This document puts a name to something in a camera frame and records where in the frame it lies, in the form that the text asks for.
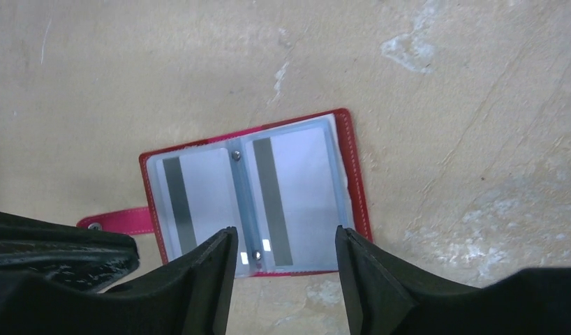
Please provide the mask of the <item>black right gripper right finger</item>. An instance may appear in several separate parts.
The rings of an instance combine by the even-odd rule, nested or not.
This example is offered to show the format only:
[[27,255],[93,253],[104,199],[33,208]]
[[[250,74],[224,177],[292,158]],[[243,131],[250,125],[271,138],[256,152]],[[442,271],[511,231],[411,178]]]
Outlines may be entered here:
[[447,280],[338,227],[351,334],[571,334],[571,267],[534,267],[484,288]]

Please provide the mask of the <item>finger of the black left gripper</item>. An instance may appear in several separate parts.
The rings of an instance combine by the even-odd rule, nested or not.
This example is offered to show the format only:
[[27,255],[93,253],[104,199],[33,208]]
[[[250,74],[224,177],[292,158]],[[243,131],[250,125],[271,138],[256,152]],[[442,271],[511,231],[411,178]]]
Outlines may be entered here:
[[0,271],[30,271],[79,291],[98,292],[139,265],[137,244],[128,235],[0,212]]

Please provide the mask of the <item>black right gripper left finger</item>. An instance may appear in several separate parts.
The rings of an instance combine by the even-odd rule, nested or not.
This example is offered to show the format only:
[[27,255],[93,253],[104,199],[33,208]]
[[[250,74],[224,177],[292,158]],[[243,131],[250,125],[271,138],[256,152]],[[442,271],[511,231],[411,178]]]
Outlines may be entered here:
[[0,334],[224,334],[237,247],[236,229],[224,228],[104,293],[0,271]]

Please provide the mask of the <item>white card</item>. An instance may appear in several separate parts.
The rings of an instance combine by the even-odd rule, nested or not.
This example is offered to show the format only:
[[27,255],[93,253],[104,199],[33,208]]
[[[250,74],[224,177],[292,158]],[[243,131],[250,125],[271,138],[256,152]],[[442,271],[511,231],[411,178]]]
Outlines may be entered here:
[[260,248],[270,271],[335,271],[334,233],[346,222],[324,126],[246,143]]
[[217,230],[240,224],[226,148],[164,158],[156,167],[173,258],[193,250]]

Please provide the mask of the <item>red leather card holder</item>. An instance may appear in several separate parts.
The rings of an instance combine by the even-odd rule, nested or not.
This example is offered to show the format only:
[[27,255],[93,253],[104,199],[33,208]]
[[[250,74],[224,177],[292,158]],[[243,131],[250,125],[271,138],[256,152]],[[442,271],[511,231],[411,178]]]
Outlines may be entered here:
[[140,155],[139,162],[148,205],[88,216],[81,219],[78,226],[126,235],[152,233],[156,236],[162,261],[166,263],[177,259],[172,257],[168,226],[162,220],[161,186],[156,163],[161,159],[181,156],[190,151],[226,148],[230,159],[232,182],[235,188],[240,221],[239,225],[233,226],[238,234],[236,276],[287,276],[334,272],[268,270],[260,248],[258,211],[255,209],[246,162],[248,158],[246,143],[251,140],[273,136],[281,130],[290,132],[319,126],[324,126],[329,133],[327,138],[332,143],[332,165],[336,167],[337,179],[341,183],[336,194],[341,198],[341,206],[346,209],[346,222],[338,225],[336,229],[343,226],[357,231],[365,238],[370,238],[371,227],[353,120],[350,112],[345,108],[278,121],[234,133],[145,152]]

